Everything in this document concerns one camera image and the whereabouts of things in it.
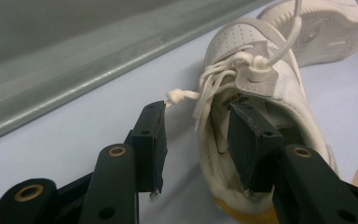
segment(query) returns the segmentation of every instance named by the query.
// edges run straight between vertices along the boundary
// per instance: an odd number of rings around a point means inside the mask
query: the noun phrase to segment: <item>white shoelace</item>
[[[196,130],[199,128],[203,129],[208,115],[211,111],[212,99],[213,97],[228,88],[235,88],[235,82],[228,82],[221,86],[222,80],[224,77],[237,75],[237,71],[235,67],[239,63],[245,63],[249,66],[250,72],[252,72],[252,77],[264,77],[267,76],[272,66],[285,55],[290,48],[295,43],[299,32],[301,30],[302,20],[300,17],[300,9],[301,9],[301,0],[296,0],[295,5],[295,18],[294,25],[292,28],[292,32],[287,37],[285,45],[279,49],[279,51],[272,55],[271,58],[266,59],[262,56],[253,57],[250,53],[245,53],[243,51],[237,52],[232,55],[228,59],[209,65],[205,68],[204,73],[200,77],[199,89],[200,92],[195,91],[182,91],[179,89],[175,89],[172,91],[168,91],[167,98],[168,100],[165,102],[167,108],[179,104],[185,98],[198,100],[196,108],[193,113],[193,118],[196,121]],[[253,46],[246,46],[242,48],[249,49]]]

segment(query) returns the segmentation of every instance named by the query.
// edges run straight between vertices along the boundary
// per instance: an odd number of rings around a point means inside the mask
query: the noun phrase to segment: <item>shoe sole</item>
[[[257,18],[287,37],[293,27],[294,7],[295,1],[280,2],[264,9]],[[304,0],[301,18],[301,32],[292,46],[300,67],[339,61],[358,50],[358,5]]]

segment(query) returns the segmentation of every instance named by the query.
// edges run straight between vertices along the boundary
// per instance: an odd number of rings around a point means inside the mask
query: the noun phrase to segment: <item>table surface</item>
[[[256,17],[259,8],[245,16]],[[143,107],[172,89],[197,89],[204,55],[218,29],[133,69],[0,138],[0,197],[29,178],[60,188],[92,172],[104,147],[122,143]],[[358,52],[300,69],[310,107],[334,150],[343,180],[358,167]],[[235,223],[217,208],[198,164],[195,102],[166,112],[168,155],[155,202],[140,195],[141,223]]]

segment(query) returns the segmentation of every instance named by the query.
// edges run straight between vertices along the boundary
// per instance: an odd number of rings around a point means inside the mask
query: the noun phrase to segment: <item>shoe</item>
[[[304,0],[300,35],[292,50],[300,67],[342,60],[358,50],[358,3],[355,0]],[[265,8],[257,18],[290,34],[295,1]]]
[[[200,92],[173,90],[167,94],[167,107],[185,98],[198,100],[193,117],[202,173],[219,207],[242,223],[277,223],[277,218],[272,194],[244,189],[227,151],[230,103],[251,105],[285,140],[315,149],[337,170],[310,112],[290,50],[301,28],[298,13],[299,9],[287,41],[265,21],[242,19],[228,24],[207,49]]]

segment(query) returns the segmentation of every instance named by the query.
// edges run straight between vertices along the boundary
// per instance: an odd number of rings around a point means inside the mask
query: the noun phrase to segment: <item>white shoe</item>
[[[290,50],[301,19],[285,42],[271,25],[256,19],[234,21],[213,38],[200,77],[200,93],[169,91],[167,107],[198,99],[193,114],[200,145],[200,166],[217,202],[229,215],[247,223],[273,223],[271,193],[249,194],[227,148],[229,103],[258,110],[285,138],[318,151],[336,168],[331,150],[307,104],[296,59]]]
[[[303,26],[292,50],[298,65],[342,60],[358,50],[358,1],[303,0]],[[295,1],[281,1],[264,9],[258,19],[290,34]]]

